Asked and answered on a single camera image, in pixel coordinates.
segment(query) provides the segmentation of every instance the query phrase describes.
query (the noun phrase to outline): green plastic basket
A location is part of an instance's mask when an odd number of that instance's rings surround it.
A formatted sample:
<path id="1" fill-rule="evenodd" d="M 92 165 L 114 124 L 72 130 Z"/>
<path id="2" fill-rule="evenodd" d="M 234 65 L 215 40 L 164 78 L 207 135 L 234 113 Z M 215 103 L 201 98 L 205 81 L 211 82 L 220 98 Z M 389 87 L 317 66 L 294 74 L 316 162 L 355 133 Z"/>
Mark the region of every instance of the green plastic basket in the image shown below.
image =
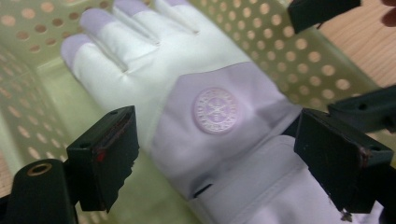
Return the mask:
<path id="1" fill-rule="evenodd" d="M 287 2 L 193 0 L 296 104 L 320 110 L 339 99 L 377 89 L 374 82 L 320 32 L 294 35 Z M 65 148 L 105 112 L 64 66 L 62 41 L 81 32 L 90 7 L 112 1 L 0 2 L 0 149 L 12 174 L 44 158 L 66 160 Z M 388 146 L 384 132 L 372 136 Z M 78 212 L 80 223 L 199 223 L 141 153 L 107 215 Z"/>

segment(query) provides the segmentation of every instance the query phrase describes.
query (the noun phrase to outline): white glove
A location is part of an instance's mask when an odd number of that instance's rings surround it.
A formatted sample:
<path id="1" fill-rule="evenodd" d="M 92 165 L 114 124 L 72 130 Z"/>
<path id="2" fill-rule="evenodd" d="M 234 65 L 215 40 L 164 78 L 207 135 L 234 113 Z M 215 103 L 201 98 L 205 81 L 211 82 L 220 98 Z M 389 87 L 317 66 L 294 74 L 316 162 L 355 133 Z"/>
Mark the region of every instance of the white glove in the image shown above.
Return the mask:
<path id="1" fill-rule="evenodd" d="M 106 110 L 136 106 L 141 147 L 204 222 L 340 222 L 279 136 L 301 108 L 186 1 L 155 6 L 116 0 L 113 15 L 82 15 L 88 35 L 62 55 L 85 89 Z"/>

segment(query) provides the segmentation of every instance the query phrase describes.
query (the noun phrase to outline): round emblem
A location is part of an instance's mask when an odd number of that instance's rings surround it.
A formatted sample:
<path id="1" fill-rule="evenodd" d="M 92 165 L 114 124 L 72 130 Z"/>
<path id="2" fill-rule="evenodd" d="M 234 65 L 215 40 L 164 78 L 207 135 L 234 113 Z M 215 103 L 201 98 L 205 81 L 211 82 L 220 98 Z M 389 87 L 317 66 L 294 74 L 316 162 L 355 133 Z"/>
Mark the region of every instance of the round emblem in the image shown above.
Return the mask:
<path id="1" fill-rule="evenodd" d="M 210 88 L 196 97 L 193 113 L 204 132 L 226 133 L 237 121 L 238 104 L 226 90 Z"/>

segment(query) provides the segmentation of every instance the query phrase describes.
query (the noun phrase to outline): purple patch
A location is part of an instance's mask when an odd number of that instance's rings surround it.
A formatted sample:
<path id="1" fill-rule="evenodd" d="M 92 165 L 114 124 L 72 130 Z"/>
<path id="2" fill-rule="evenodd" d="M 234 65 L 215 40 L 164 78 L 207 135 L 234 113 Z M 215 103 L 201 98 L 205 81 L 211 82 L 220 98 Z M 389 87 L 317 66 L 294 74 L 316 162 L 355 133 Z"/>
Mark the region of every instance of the purple patch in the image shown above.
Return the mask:
<path id="1" fill-rule="evenodd" d="M 104 26 L 115 21 L 106 11 L 98 8 L 86 10 L 82 16 L 80 25 L 93 35 L 98 35 Z"/>
<path id="2" fill-rule="evenodd" d="M 168 2 L 168 4 L 171 5 L 172 7 L 178 6 L 178 5 L 189 5 L 190 4 L 186 0 L 166 0 L 166 2 Z"/>
<path id="3" fill-rule="evenodd" d="M 195 99 L 195 121 L 206 133 L 227 133 L 238 119 L 238 103 L 224 89 L 209 88 Z"/>
<path id="4" fill-rule="evenodd" d="M 134 14 L 141 11 L 150 10 L 146 4 L 139 0 L 117 0 L 115 1 L 114 5 L 128 16 L 133 16 Z"/>
<path id="5" fill-rule="evenodd" d="M 72 35 L 67 37 L 66 40 L 62 43 L 61 55 L 70 69 L 73 69 L 73 63 L 77 51 L 81 48 L 81 46 L 87 43 L 92 42 L 86 35 Z"/>

